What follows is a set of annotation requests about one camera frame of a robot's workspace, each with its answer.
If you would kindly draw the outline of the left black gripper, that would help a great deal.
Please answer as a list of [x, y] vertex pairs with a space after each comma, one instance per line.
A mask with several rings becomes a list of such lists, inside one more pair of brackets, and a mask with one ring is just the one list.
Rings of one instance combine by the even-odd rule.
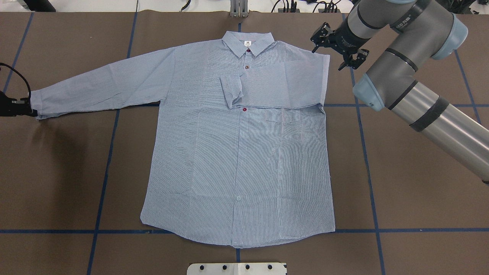
[[0, 116], [14, 117], [18, 115], [33, 116], [33, 109], [29, 99], [22, 98], [17, 100], [2, 95], [0, 97]]

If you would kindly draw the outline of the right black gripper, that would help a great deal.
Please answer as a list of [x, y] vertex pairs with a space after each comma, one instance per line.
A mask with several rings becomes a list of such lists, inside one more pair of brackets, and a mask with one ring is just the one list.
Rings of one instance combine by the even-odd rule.
[[361, 38], [355, 35], [347, 22], [341, 23], [339, 28], [332, 30], [327, 22], [324, 22], [311, 36], [314, 48], [311, 51], [316, 53], [319, 48], [331, 48], [341, 54], [343, 62], [338, 70], [346, 67], [353, 70], [358, 69], [366, 60], [369, 50], [361, 47], [369, 41], [369, 38]]

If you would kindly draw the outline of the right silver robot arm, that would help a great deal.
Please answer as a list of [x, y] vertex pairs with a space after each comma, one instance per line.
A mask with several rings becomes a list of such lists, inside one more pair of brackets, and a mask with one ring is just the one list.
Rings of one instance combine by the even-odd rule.
[[369, 53], [363, 46], [385, 26], [397, 37], [353, 94], [376, 111], [393, 111], [488, 183], [488, 130], [414, 77], [427, 60], [446, 58], [466, 40], [468, 28], [455, 14], [434, 0], [359, 0], [336, 30], [323, 23], [311, 41], [341, 54], [340, 70], [357, 69]]

